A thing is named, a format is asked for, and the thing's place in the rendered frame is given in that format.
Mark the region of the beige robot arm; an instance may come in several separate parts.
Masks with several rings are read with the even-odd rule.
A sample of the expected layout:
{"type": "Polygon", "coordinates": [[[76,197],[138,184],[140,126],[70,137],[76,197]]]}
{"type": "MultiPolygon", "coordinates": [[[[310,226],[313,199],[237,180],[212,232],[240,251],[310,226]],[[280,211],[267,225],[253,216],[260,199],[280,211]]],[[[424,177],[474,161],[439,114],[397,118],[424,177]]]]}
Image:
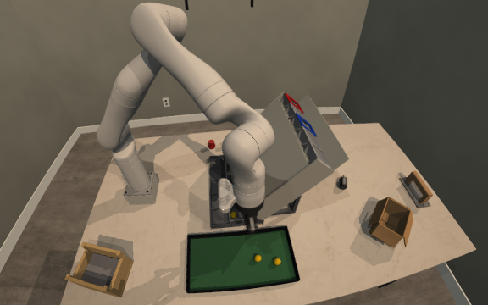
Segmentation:
{"type": "Polygon", "coordinates": [[[163,66],[211,123],[237,125],[222,144],[234,185],[226,178],[219,180],[220,212],[228,213],[235,202],[244,208],[255,208],[263,202],[265,193],[265,167],[260,157],[274,144],[274,131],[212,67],[180,44],[187,25],[185,12],[177,7],[141,3],[134,9],[130,29],[143,50],[119,72],[97,129],[97,141],[103,148],[113,150],[114,161],[129,189],[143,191],[149,186],[150,178],[127,123],[163,66]]]}

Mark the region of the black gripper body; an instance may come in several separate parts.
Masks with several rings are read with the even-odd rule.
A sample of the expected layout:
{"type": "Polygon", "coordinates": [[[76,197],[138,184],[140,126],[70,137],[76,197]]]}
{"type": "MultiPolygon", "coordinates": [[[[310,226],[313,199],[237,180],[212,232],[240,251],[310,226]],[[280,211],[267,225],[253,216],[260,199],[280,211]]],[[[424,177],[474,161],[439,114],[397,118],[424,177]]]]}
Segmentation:
{"type": "MultiPolygon", "coordinates": [[[[263,202],[264,202],[264,200],[263,200],[263,202]]],[[[241,207],[240,205],[238,205],[236,202],[235,202],[235,206],[236,206],[238,211],[240,211],[241,213],[246,215],[247,221],[250,221],[251,217],[253,217],[253,221],[254,221],[256,219],[255,214],[258,211],[260,211],[263,207],[263,202],[255,208],[244,208],[244,207],[241,207]]]]}

